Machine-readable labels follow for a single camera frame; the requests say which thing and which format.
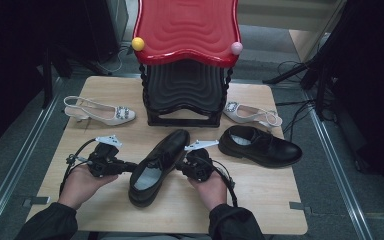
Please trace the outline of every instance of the black leather shoe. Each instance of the black leather shoe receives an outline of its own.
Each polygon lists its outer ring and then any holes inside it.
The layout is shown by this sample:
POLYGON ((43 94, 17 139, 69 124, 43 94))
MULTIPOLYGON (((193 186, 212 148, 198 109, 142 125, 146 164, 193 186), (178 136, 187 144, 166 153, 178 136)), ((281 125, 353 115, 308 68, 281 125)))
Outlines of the black leather shoe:
POLYGON ((189 132, 176 130, 165 137, 142 160, 130 176, 129 199, 137 207, 147 207, 155 200, 164 178, 174 169, 174 163, 185 157, 189 132))
POLYGON ((298 162, 302 150, 297 145, 249 126, 235 125, 220 138, 219 150, 229 156, 248 158, 266 168, 282 168, 298 162))

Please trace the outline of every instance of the ball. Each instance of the ball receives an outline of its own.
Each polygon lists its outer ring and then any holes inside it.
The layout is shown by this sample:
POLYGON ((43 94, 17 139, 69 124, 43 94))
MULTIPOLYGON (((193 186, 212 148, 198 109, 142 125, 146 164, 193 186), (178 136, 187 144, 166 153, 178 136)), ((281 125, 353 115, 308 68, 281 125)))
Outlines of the ball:
POLYGON ((140 37, 135 37, 132 40, 132 47, 135 51, 142 51, 145 47, 145 42, 140 37))
POLYGON ((232 53, 233 53, 234 55, 239 55, 239 54, 241 54, 242 49, 243 49, 244 47, 242 46, 242 43, 240 43, 240 42, 234 42, 234 43, 232 43, 232 46, 230 46, 230 48, 231 48, 232 53))

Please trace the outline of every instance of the black sleeve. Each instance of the black sleeve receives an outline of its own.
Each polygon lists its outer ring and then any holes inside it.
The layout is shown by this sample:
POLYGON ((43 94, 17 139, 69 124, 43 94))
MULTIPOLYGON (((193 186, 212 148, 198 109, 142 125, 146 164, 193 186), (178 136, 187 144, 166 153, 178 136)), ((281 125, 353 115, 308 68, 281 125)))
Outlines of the black sleeve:
POLYGON ((220 204, 210 212, 209 234, 213 240, 264 239, 252 212, 220 204))
POLYGON ((29 219, 15 239, 70 239, 77 232, 76 213, 70 207, 52 203, 29 219))

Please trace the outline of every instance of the table top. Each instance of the table top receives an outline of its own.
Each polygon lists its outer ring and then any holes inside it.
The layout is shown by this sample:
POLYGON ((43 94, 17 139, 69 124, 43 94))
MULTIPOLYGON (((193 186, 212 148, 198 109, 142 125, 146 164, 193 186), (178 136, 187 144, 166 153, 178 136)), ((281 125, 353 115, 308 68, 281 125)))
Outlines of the table top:
POLYGON ((240 42, 237 0, 139 0, 133 37, 145 42, 139 62, 160 65, 191 58, 218 67, 238 60, 231 46, 240 42))
MULTIPOLYGON (((59 185, 67 168, 66 158, 86 141, 98 136, 116 135, 123 143, 118 159, 139 163, 165 136, 175 129, 189 131, 191 142, 218 140, 230 126, 236 125, 222 116, 220 127, 156 127, 148 126, 142 102, 141 80, 116 77, 90 77, 81 97, 108 105, 124 105, 136 112, 136 119, 117 126, 107 126, 95 120, 76 122, 70 118, 38 196, 58 200, 59 185)), ((265 85, 230 83, 228 101, 275 110, 271 89, 265 85)), ((193 116, 188 110, 177 113, 193 116)), ((258 123, 249 123, 264 130, 258 123)), ((283 138, 280 127, 272 133, 283 138)), ((86 157, 96 144, 90 144, 80 154, 86 157)), ((300 197, 291 167, 267 169, 248 159, 222 154, 217 146, 207 148, 213 160, 221 162, 236 182, 238 205, 251 210, 265 234, 304 234, 307 222, 302 210, 290 208, 290 202, 300 203, 300 197)), ((146 208, 137 208, 128 198, 130 173, 123 173, 101 189, 78 210, 77 221, 82 231, 207 233, 208 210, 201 203, 195 189, 180 171, 174 170, 163 182, 155 201, 146 208)), ((27 219, 48 205, 34 205, 27 219)))

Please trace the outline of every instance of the person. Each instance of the person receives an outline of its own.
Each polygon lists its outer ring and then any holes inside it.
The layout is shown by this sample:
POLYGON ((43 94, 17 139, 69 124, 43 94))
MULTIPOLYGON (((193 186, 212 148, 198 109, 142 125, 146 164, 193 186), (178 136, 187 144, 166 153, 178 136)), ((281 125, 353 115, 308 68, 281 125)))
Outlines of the person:
MULTIPOLYGON (((76 211, 100 187, 117 178, 118 175, 96 178, 84 165, 74 168, 58 201, 29 219, 15 239, 70 239, 77 232, 76 211)), ((252 212, 227 204, 227 188, 219 174, 213 172, 205 182, 190 178, 188 181, 198 191, 202 202, 210 211, 211 239, 264 239, 252 212)))

